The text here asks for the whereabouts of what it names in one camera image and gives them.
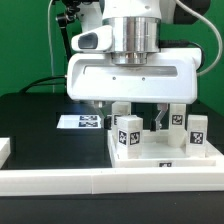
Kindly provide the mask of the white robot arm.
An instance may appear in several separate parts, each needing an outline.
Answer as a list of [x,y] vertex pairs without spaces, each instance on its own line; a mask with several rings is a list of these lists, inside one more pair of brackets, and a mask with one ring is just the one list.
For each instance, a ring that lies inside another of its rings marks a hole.
[[153,131],[171,103],[197,98],[203,50],[159,38],[162,23],[184,24],[203,13],[193,0],[101,0],[102,25],[72,38],[67,93],[73,100],[155,103]]

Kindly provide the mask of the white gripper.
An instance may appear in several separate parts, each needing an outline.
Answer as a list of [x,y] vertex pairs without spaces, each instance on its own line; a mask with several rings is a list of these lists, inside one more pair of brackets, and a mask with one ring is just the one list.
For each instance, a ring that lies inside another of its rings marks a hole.
[[144,65],[115,65],[109,54],[76,54],[67,71],[67,93],[73,100],[94,100],[101,126],[110,130],[109,101],[159,103],[150,130],[161,129],[167,103],[191,104],[197,98],[198,48],[165,48]]

